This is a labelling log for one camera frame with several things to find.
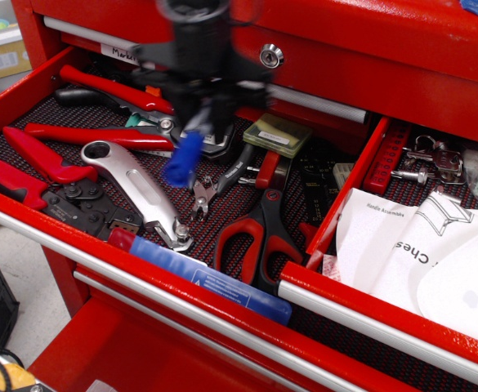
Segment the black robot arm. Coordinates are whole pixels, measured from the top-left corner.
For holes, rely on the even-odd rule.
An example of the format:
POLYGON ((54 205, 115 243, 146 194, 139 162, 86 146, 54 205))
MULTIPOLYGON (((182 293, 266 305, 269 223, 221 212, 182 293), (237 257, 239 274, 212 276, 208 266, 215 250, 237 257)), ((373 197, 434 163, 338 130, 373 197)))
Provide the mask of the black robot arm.
POLYGON ((205 112, 203 124, 221 143, 240 106, 267 104, 264 87, 250 90, 240 83, 265 86, 270 72, 235 50, 229 2, 159 1, 157 7, 172 22, 173 39, 132 47, 140 66, 132 79, 160 88, 184 128, 205 112))

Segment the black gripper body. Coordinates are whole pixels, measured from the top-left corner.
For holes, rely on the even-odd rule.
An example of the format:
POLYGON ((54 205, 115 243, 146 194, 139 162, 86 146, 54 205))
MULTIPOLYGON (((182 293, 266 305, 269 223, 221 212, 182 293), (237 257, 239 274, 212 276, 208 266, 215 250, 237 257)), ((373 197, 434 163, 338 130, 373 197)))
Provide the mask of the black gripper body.
POLYGON ((132 47, 140 65, 163 67, 162 71, 137 71, 138 82, 160 87, 176 109, 196 108, 209 98, 231 107, 267 106, 270 73, 234 49, 225 16, 180 18, 172 27, 170 42, 132 47))

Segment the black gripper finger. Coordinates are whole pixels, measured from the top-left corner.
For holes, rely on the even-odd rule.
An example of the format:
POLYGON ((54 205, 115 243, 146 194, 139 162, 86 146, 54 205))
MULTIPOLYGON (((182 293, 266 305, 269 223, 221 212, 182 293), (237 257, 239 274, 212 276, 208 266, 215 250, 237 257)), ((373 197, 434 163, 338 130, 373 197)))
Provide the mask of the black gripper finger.
POLYGON ((182 131, 202 131, 201 125, 205 118, 199 113, 203 100, 200 93, 170 91, 168 100, 174 109, 176 118, 176 126, 171 132, 172 137, 180 137, 182 131))
POLYGON ((212 125, 216 143, 224 141, 224 133, 238 108, 238 100, 233 96, 214 96, 212 98, 212 125))

